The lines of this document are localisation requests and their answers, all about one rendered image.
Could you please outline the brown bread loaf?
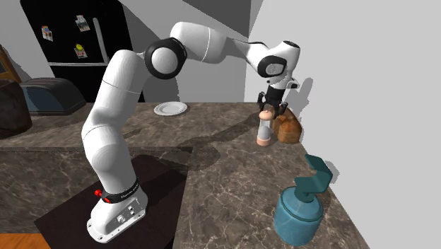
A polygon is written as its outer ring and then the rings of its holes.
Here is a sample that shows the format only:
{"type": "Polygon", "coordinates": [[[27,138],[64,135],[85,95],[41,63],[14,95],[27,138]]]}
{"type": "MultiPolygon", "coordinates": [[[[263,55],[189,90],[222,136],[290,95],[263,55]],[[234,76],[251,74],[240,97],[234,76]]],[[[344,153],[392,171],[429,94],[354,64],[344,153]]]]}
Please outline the brown bread loaf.
{"type": "Polygon", "coordinates": [[[297,144],[300,142],[302,127],[290,108],[286,108],[282,115],[272,121],[272,130],[282,143],[297,144]]]}

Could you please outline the teal spray bottle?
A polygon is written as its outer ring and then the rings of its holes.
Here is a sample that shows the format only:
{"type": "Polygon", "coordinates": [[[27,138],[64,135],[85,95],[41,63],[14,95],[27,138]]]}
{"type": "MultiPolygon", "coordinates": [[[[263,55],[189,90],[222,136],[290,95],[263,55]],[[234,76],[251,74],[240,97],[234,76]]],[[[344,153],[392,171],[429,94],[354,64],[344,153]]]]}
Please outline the teal spray bottle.
{"type": "Polygon", "coordinates": [[[317,195],[329,187],[333,173],[318,156],[305,155],[312,177],[296,177],[295,185],[285,188],[278,198],[274,213],[274,228],[278,237],[288,245],[302,246],[314,237],[324,215],[317,195]]]}

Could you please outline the dark brown rounded object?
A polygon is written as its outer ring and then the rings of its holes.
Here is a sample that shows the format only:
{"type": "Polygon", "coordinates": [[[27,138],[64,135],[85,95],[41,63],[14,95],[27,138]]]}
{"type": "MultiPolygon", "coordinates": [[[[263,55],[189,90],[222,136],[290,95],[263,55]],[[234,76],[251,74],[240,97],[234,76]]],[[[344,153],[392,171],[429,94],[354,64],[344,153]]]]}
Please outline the dark brown rounded object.
{"type": "Polygon", "coordinates": [[[19,83],[0,79],[0,139],[26,132],[32,120],[19,83]]]}

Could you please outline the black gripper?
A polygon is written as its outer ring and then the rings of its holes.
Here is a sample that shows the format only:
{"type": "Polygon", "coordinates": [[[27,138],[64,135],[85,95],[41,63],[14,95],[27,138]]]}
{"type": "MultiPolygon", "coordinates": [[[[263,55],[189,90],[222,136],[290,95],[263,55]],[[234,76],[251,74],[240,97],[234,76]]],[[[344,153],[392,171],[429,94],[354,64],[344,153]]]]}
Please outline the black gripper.
{"type": "Polygon", "coordinates": [[[282,102],[285,89],[277,89],[272,86],[268,86],[266,94],[261,91],[258,95],[257,104],[259,107],[264,107],[265,103],[269,105],[278,105],[274,108],[274,119],[282,115],[288,107],[287,102],[282,102]]]}

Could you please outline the white plate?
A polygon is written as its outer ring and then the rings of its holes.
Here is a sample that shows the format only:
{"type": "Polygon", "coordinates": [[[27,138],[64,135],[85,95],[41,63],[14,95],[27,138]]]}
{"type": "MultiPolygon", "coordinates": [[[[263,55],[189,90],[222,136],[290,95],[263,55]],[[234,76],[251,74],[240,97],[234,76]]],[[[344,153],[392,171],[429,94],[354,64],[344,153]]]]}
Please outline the white plate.
{"type": "Polygon", "coordinates": [[[161,103],[153,109],[154,113],[160,116],[175,116],[187,110],[187,104],[179,101],[161,103]]]}

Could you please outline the black refrigerator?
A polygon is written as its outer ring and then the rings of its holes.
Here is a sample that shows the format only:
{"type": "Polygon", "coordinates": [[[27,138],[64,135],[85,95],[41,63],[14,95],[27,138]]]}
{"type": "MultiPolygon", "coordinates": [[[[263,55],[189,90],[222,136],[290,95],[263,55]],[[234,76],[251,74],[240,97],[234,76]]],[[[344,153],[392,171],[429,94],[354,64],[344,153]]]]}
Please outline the black refrigerator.
{"type": "Polygon", "coordinates": [[[50,69],[89,103],[115,52],[132,43],[119,0],[20,0],[50,69]]]}

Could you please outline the black bread box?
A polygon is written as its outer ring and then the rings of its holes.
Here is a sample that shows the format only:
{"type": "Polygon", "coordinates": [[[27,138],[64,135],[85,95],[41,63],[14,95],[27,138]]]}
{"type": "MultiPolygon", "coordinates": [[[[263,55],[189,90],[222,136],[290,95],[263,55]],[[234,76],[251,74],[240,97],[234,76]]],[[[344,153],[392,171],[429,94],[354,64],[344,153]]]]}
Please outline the black bread box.
{"type": "Polygon", "coordinates": [[[32,116],[70,115],[86,105],[81,92],[67,79],[34,78],[20,87],[32,116]]]}

